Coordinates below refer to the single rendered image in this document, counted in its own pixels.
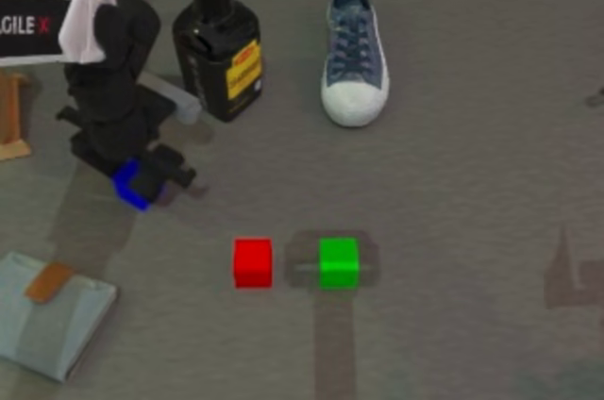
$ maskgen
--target shoelace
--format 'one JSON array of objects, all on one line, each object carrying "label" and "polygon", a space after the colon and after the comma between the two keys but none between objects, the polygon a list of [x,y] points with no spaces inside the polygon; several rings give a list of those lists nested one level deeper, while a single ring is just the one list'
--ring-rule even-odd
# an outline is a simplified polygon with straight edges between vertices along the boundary
[{"label": "shoelace", "polygon": [[335,75],[360,75],[372,72],[369,59],[369,35],[364,17],[351,15],[337,22],[338,40],[333,61]]}]

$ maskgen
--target yellow label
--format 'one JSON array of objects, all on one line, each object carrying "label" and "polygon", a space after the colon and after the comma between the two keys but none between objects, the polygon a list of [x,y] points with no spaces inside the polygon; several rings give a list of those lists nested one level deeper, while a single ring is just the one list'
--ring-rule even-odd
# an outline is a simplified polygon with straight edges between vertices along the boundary
[{"label": "yellow label", "polygon": [[260,45],[254,40],[233,58],[232,67],[226,71],[228,99],[232,100],[250,86],[262,73]]}]

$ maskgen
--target green cube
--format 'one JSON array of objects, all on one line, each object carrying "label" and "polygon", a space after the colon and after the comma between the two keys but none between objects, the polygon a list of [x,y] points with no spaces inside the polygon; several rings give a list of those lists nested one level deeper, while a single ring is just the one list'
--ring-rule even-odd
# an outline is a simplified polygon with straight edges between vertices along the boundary
[{"label": "green cube", "polygon": [[359,245],[354,238],[322,238],[319,242],[319,285],[323,290],[359,286]]}]

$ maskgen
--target blue sneaker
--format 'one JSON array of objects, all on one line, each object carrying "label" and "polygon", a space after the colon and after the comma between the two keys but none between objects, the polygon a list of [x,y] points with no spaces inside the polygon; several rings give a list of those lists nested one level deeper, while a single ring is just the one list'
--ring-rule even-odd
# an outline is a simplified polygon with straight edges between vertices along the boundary
[{"label": "blue sneaker", "polygon": [[323,107],[341,126],[365,126],[381,113],[390,90],[378,18],[369,0],[332,0]]}]

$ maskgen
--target white toe cap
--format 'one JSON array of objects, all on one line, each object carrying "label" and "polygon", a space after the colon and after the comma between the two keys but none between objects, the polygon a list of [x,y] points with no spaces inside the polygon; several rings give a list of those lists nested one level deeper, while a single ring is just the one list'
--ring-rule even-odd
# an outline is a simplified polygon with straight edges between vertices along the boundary
[{"label": "white toe cap", "polygon": [[341,126],[365,126],[373,122],[386,104],[387,91],[362,82],[338,82],[322,90],[323,107]]}]

